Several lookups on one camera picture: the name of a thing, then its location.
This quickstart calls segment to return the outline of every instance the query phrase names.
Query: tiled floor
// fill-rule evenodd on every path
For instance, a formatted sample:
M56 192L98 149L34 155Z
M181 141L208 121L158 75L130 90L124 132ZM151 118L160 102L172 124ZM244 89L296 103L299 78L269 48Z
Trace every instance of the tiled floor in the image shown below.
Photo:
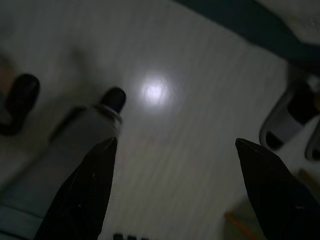
M286 87L287 63L169 0L0 3L0 47L41 81L23 134L0 139L2 186L43 149L75 104L127 93L101 240L223 239L223 214L246 197L238 137L258 142ZM315 121L279 153L304 159Z

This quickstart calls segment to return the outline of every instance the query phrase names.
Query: floor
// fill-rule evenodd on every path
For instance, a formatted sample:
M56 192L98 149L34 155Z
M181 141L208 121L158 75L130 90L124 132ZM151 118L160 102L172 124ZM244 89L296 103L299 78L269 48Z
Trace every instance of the floor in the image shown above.
M0 138L0 187L45 149L74 105L127 93L101 240L224 239L224 212L246 197L236 138L258 142L288 64L170 0L0 3L0 47L41 81L24 132ZM295 172L313 121L278 154Z

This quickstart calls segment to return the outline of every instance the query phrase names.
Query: white floor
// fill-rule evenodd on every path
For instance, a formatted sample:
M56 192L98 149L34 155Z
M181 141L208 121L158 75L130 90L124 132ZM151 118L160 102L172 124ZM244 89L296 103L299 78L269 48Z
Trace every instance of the white floor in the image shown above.
M0 48L41 81L24 132L0 138L4 186L76 104L111 86L127 104L100 236L223 239L224 212L246 197L236 138L258 142L287 63L170 0L10 0ZM304 149L313 121L279 155L320 173Z

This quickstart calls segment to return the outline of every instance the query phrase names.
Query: black shoe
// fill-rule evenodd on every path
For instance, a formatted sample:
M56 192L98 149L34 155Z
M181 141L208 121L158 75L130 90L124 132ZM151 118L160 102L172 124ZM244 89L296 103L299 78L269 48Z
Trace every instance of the black shoe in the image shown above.
M20 132L39 92L40 83L35 76L23 74L15 80L4 105L11 120L9 123L0 123L0 134L10 136Z
M116 113L120 114L126 103L126 99L126 93L121 88L113 87L105 93L103 98L100 100L100 104L106 105Z

